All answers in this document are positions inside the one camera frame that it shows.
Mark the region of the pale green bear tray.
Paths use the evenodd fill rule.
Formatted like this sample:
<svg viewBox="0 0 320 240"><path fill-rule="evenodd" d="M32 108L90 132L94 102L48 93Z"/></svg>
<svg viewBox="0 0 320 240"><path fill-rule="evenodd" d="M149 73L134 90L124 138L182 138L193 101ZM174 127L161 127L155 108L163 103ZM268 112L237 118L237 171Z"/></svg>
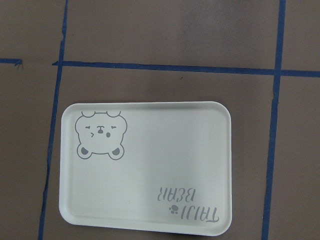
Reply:
<svg viewBox="0 0 320 240"><path fill-rule="evenodd" d="M214 101L70 105L59 211L73 225L223 234L232 222L229 111Z"/></svg>

